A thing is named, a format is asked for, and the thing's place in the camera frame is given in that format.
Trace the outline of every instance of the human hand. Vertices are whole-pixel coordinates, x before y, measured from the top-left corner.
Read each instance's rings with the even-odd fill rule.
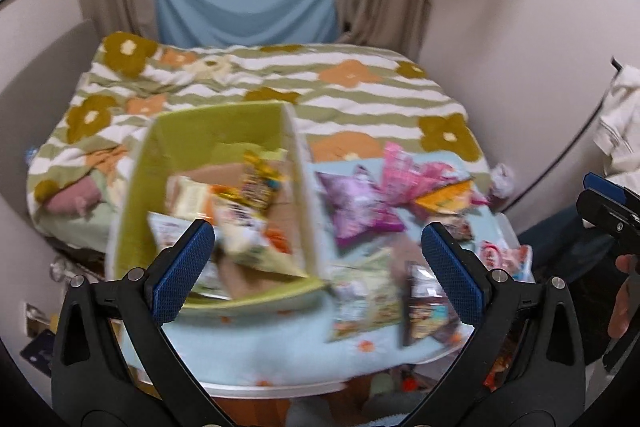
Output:
[[[631,271],[631,261],[633,256],[621,255],[616,259],[616,268],[624,273]],[[629,327],[629,288],[628,280],[620,287],[616,295],[616,305],[613,307],[611,320],[609,321],[609,336],[612,339],[619,339],[626,333]]]

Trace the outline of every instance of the green storage box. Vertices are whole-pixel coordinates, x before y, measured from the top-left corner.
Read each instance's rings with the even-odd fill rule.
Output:
[[[169,176],[206,165],[242,162],[245,148],[228,146],[236,143],[287,151],[287,160],[293,164],[291,187],[299,209],[303,264],[309,277],[232,301],[191,295],[183,310],[219,315],[291,310],[309,306],[319,297],[324,282],[316,266],[318,195],[304,165],[310,161],[306,140],[295,131],[291,106],[282,102],[229,103],[168,112],[150,124],[135,160],[125,202],[111,230],[106,260],[109,279],[120,279],[133,267],[147,267],[155,258],[156,244],[147,214],[166,213]]]

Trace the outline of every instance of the pink pillow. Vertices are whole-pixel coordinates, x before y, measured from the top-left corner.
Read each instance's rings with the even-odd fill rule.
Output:
[[[51,214],[84,217],[101,199],[102,194],[98,185],[91,176],[85,176],[73,185],[60,190],[44,204],[44,207]]]

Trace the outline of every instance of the striped comforter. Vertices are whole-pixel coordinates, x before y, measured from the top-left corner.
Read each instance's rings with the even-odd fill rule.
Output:
[[[105,174],[104,197],[117,206],[154,114],[273,99],[294,104],[316,162],[379,157],[392,140],[409,152],[452,150],[487,186],[465,109],[402,55],[345,44],[180,50],[118,33],[104,39],[31,163],[34,223],[43,204],[93,169]]]

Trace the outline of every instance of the card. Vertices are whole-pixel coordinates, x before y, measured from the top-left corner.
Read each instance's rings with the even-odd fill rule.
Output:
[[[51,360],[53,359],[53,341],[56,336],[52,331],[44,330],[21,352],[20,356],[41,373],[51,376]]]

